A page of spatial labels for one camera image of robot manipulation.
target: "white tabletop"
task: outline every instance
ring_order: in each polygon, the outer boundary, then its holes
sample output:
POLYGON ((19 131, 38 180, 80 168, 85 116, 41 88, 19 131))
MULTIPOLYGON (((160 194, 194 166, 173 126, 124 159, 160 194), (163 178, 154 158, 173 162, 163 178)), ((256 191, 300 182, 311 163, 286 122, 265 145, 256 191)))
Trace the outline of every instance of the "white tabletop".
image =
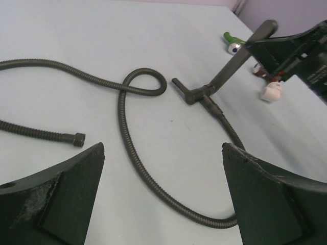
MULTIPOLYGON (((225 31, 251 32, 227 8, 111 1, 13 1, 0 8, 0 59, 61 61, 121 82, 150 67, 188 88, 209 82, 231 58, 225 31)), ((280 101, 258 98, 264 81, 250 59, 213 100, 248 152, 297 174, 326 182, 327 106, 298 78, 280 101)), ((0 131, 0 184, 64 161, 97 142, 105 165, 85 244, 233 244, 239 228, 215 230, 163 204, 133 170, 116 115, 118 91, 49 68, 0 72, 2 120, 63 133, 86 134, 83 149, 0 131)), ((134 86, 156 88, 153 78, 134 86)), ((172 196, 212 217, 233 213, 222 164, 223 129, 200 104, 188 106, 171 83, 159 97, 127 95, 127 119, 144 165, 172 196)))

